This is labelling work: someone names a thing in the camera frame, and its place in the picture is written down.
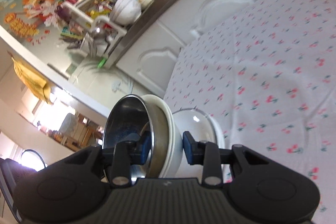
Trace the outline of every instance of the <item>wall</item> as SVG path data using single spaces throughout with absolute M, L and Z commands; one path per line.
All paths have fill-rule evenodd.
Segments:
M 36 150 L 48 165 L 73 153 L 37 130 L 3 100 L 0 100 L 0 128 L 4 134 L 23 149 Z
M 0 80 L 0 99 L 27 120 L 32 121 L 34 115 L 22 101 L 22 97 L 27 90 L 27 87 L 17 77 L 13 66 L 7 70 L 4 77 Z
M 12 60 L 7 49 L 5 47 L 5 42 L 0 38 L 0 79 L 5 75 L 6 71 L 12 65 Z
M 11 157 L 12 151 L 16 144 L 8 138 L 3 132 L 0 133 L 0 157 L 7 159 Z
M 17 221 L 15 220 L 11 210 L 9 209 L 7 203 L 5 203 L 4 210 L 3 210 L 3 218 L 0 217 L 0 224 L 16 224 Z

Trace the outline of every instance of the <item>white bowl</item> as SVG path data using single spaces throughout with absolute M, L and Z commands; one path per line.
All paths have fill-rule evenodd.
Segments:
M 189 131 L 196 141 L 209 141 L 216 143 L 219 148 L 224 148 L 224 138 L 218 122 L 210 115 L 191 108 L 182 109 L 173 114 L 174 122 L 181 134 Z M 183 153 L 181 165 L 175 174 L 177 178 L 202 179 L 203 166 L 189 165 Z
M 137 0 L 117 0 L 110 19 L 120 25 L 133 24 L 141 16 L 141 4 Z
M 169 127 L 169 143 L 165 163 L 162 167 L 159 178 L 172 178 L 175 176 L 181 164 L 183 155 L 183 143 L 181 133 L 174 123 L 173 114 L 168 105 L 161 98 L 147 94 L 141 96 L 145 102 L 157 105 L 166 115 Z

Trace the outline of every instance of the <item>orange decoration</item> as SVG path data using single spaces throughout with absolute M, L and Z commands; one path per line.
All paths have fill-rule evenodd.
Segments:
M 20 37 L 30 37 L 39 33 L 35 25 L 25 23 L 22 19 L 16 18 L 16 13 L 6 14 L 4 22 L 9 23 L 10 29 Z

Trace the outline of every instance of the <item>yellow cloth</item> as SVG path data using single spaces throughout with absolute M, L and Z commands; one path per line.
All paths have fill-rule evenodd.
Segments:
M 53 105 L 50 101 L 51 85 L 43 77 L 32 71 L 20 61 L 12 58 L 14 70 L 20 80 L 31 90 L 31 92 L 40 100 Z

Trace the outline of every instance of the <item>stainless steel bowl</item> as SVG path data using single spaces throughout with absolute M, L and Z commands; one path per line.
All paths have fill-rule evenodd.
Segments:
M 131 167 L 132 179 L 157 178 L 164 165 L 169 142 L 169 128 L 164 112 L 137 95 L 126 95 L 112 109 L 103 135 L 103 149 L 122 141 L 137 141 L 141 131 L 148 127 L 152 148 L 145 165 Z

